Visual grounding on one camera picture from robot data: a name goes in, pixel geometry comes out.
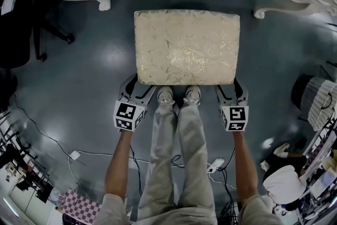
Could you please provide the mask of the person's beige trousers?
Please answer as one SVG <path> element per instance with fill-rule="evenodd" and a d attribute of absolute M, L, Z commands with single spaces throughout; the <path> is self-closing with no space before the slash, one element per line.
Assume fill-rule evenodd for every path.
<path fill-rule="evenodd" d="M 171 170 L 175 135 L 179 136 L 185 168 L 178 203 L 174 202 Z M 138 205 L 138 223 L 216 225 L 213 191 L 206 169 L 206 139 L 197 105 L 186 103 L 179 114 L 171 104 L 159 105 L 153 118 L 150 163 Z"/>

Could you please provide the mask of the person's left forearm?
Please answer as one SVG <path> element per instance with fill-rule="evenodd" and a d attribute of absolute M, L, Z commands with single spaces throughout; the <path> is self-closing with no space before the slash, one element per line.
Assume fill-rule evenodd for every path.
<path fill-rule="evenodd" d="M 105 193 L 125 199 L 128 161 L 133 132 L 123 130 L 105 175 Z"/>

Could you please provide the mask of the purple checkered cloth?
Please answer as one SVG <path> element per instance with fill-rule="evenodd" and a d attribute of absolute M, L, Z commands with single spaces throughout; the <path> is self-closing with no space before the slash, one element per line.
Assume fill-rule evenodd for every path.
<path fill-rule="evenodd" d="M 65 193 L 61 200 L 62 213 L 86 225 L 93 224 L 101 208 L 100 203 L 91 201 L 71 189 Z"/>

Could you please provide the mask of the person's beige shirt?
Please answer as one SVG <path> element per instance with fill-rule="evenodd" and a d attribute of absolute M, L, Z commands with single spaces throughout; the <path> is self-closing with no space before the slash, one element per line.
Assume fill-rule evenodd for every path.
<path fill-rule="evenodd" d="M 93 225 L 130 225 L 123 200 L 113 194 L 103 198 Z M 165 213 L 138 218 L 133 225 L 217 225 L 214 211 L 197 207 L 185 207 Z M 272 213 L 272 200 L 265 195 L 247 199 L 238 216 L 237 225 L 283 225 Z"/>

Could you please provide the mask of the person's left shoe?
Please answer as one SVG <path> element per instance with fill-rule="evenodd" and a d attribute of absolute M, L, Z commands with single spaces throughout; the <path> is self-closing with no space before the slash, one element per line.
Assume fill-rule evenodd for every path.
<path fill-rule="evenodd" d="M 173 91 L 169 86 L 162 86 L 157 93 L 157 102 L 159 105 L 175 103 Z"/>

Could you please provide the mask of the white power strip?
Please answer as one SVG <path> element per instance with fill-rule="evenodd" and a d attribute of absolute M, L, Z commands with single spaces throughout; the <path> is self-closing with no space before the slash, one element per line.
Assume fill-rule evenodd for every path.
<path fill-rule="evenodd" d="M 207 173 L 214 173 L 217 168 L 221 168 L 224 163 L 223 158 L 216 158 L 212 163 L 208 163 Z"/>

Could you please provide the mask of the cream upholstered stool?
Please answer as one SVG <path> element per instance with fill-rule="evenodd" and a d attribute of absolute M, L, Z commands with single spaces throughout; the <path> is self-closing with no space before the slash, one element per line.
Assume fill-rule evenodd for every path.
<path fill-rule="evenodd" d="M 240 16 L 194 9 L 134 13 L 138 81 L 145 85 L 230 85 Z"/>

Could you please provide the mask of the black office chair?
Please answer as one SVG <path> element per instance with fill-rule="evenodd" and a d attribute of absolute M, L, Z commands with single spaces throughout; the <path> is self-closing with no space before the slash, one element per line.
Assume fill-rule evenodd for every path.
<path fill-rule="evenodd" d="M 30 59 L 31 36 L 34 41 L 36 59 L 44 62 L 47 54 L 41 51 L 41 29 L 71 44 L 73 34 L 64 34 L 46 18 L 55 0 L 15 0 L 14 8 L 0 12 L 0 68 L 14 69 L 25 65 Z"/>

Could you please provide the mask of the person's right forearm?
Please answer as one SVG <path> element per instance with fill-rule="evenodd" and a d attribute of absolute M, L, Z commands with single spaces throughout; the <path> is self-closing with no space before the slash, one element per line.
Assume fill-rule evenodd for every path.
<path fill-rule="evenodd" d="M 246 143 L 244 132 L 233 132 L 235 147 L 236 190 L 242 204 L 258 193 L 258 177 L 255 163 Z"/>

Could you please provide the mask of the grey woven laundry basket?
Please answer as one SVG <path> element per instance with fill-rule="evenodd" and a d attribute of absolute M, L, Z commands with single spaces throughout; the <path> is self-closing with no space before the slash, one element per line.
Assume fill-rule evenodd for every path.
<path fill-rule="evenodd" d="M 293 85 L 291 101 L 313 130 L 319 131 L 337 116 L 337 82 L 302 74 Z"/>

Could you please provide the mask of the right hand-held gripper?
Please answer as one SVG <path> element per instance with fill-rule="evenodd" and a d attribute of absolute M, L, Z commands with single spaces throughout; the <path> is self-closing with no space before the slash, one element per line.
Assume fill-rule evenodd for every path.
<path fill-rule="evenodd" d="M 234 79 L 234 89 L 238 106 L 229 106 L 232 99 L 224 94 L 220 85 L 215 86 L 217 100 L 221 107 L 221 120 L 226 131 L 245 131 L 249 117 L 248 91 L 238 79 Z"/>

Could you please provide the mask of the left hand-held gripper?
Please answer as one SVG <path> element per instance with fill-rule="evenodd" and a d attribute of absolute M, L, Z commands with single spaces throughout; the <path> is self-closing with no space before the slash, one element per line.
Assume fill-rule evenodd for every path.
<path fill-rule="evenodd" d="M 156 90 L 151 85 L 142 95 L 135 97 L 135 102 L 130 101 L 135 84 L 137 83 L 137 74 L 128 77 L 120 86 L 120 99 L 115 102 L 114 125 L 120 130 L 135 131 L 141 121 L 144 119 L 145 106 L 147 106 Z"/>

